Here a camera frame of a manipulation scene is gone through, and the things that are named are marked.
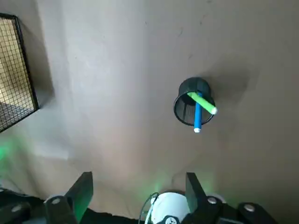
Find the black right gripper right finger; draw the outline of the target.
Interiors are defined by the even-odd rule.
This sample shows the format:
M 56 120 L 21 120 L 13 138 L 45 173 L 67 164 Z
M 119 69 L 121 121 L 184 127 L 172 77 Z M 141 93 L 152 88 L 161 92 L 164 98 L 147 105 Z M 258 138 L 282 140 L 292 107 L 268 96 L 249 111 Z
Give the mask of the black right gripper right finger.
M 207 196 L 195 173 L 185 176 L 185 196 L 190 212 L 183 224 L 276 224 L 259 204 L 243 202 L 236 208 L 215 196 Z

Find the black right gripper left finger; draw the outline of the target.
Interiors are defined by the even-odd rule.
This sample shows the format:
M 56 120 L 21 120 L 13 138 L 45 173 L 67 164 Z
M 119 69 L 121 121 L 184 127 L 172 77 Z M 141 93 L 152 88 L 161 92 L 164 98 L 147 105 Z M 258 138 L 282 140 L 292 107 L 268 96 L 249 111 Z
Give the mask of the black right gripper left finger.
M 78 224 L 93 197 L 93 174 L 83 172 L 62 195 L 41 199 L 0 189 L 2 224 Z

